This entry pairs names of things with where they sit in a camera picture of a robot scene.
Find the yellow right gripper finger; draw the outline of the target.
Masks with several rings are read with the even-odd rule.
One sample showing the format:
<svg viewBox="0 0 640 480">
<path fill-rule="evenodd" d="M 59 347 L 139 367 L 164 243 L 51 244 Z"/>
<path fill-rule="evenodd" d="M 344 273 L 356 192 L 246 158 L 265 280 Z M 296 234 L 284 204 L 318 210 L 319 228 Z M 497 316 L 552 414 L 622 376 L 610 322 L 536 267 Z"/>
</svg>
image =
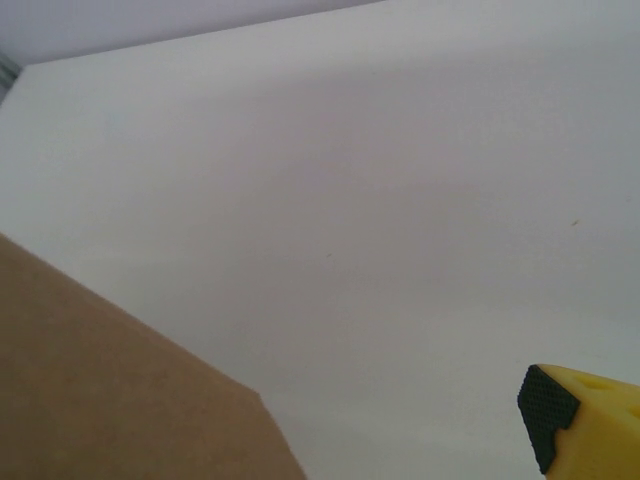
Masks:
<svg viewBox="0 0 640 480">
<path fill-rule="evenodd" d="M 637 385 L 536 364 L 517 405 L 545 478 L 639 480 Z"/>
</svg>

